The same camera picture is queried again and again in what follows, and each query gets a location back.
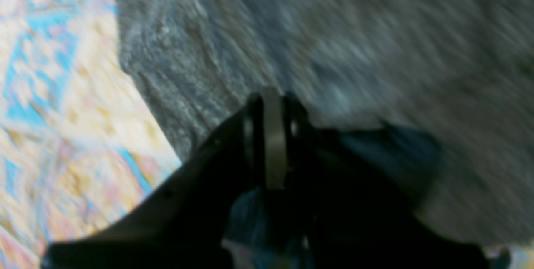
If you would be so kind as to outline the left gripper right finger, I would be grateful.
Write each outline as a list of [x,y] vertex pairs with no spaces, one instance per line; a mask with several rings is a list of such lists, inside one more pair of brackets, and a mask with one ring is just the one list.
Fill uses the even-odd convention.
[[382,122],[369,130],[315,128],[292,94],[292,187],[302,197],[317,269],[488,269],[475,244],[438,236],[414,212],[441,173],[430,134]]

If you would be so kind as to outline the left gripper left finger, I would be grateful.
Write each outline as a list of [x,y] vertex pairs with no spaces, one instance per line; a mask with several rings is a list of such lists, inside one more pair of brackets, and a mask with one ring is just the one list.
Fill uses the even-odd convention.
[[230,269],[229,211],[265,184],[259,94],[210,134],[139,206],[92,236],[50,244],[44,269]]

